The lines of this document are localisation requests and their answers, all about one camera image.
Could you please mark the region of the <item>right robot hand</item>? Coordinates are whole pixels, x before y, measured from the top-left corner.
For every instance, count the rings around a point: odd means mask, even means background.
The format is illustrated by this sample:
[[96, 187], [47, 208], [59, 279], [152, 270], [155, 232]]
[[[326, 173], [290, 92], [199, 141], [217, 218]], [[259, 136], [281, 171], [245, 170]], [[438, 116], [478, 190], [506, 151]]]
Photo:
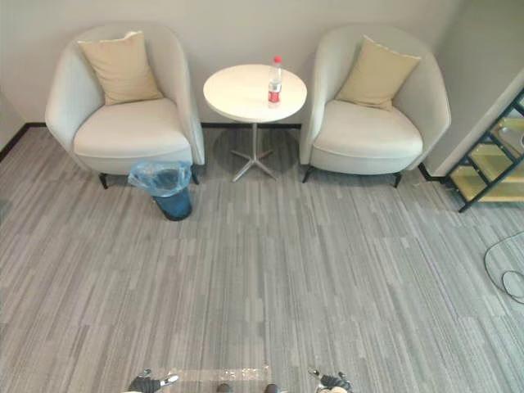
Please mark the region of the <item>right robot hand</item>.
[[350, 381], [342, 372], [332, 375], [321, 373], [316, 368], [309, 368], [308, 373], [318, 381], [315, 393], [349, 393], [353, 391]]

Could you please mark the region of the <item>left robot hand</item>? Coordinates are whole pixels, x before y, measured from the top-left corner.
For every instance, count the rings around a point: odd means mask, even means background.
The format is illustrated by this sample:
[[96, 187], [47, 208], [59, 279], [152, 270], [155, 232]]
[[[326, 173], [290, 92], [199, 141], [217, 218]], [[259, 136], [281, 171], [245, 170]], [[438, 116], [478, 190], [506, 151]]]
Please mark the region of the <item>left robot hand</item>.
[[152, 370], [144, 369], [136, 376], [128, 387], [128, 392], [149, 392], [154, 393], [159, 389], [173, 385], [179, 379], [177, 373], [170, 373], [161, 379], [152, 378]]

